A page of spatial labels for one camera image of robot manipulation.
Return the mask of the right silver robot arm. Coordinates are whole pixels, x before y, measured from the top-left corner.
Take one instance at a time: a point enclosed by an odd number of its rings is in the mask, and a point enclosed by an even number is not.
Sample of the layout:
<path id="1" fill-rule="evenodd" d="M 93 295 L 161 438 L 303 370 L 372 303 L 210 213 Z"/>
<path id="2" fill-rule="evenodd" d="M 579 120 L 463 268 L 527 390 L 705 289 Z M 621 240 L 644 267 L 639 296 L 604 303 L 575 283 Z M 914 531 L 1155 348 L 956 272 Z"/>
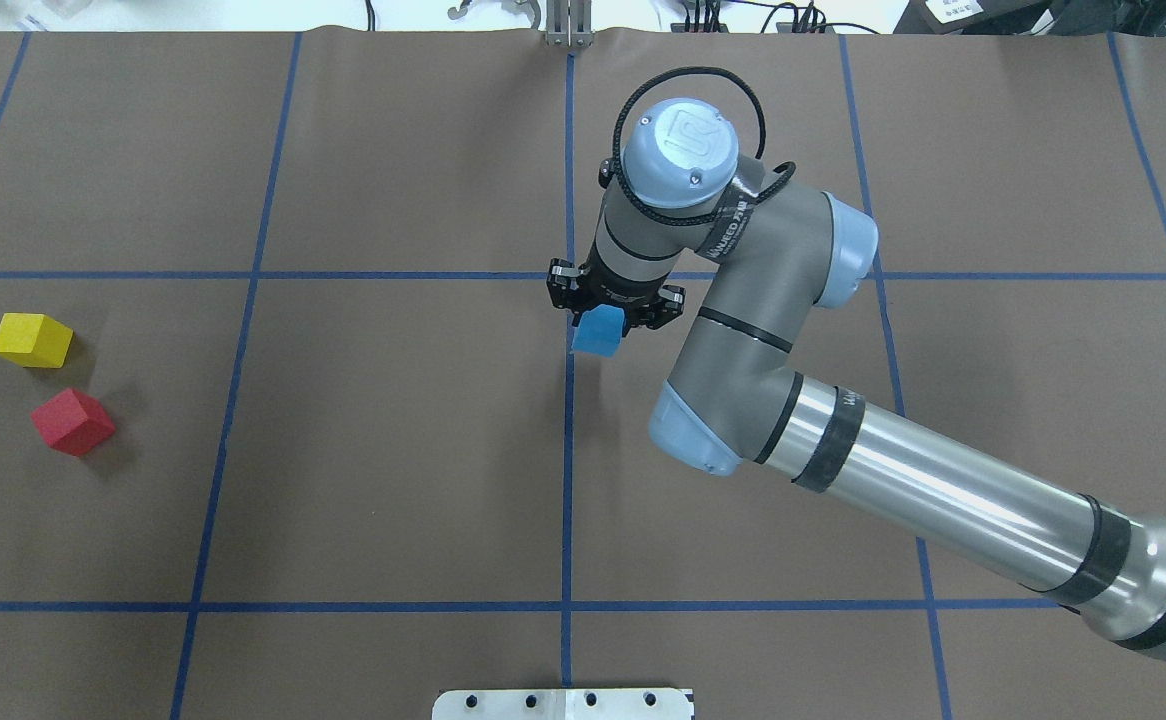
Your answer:
<path id="1" fill-rule="evenodd" d="M 874 264 L 868 214 L 740 155 L 733 124 L 691 99 L 656 102 L 600 167 L 586 260 L 556 259 L 552 305 L 575 347 L 611 355 L 635 327 L 679 319 L 679 256 L 716 265 L 662 383 L 649 436 L 708 474 L 756 462 L 911 530 L 1166 662 L 1166 516 L 1128 515 L 877 407 L 788 359 L 815 307 L 854 296 Z"/>

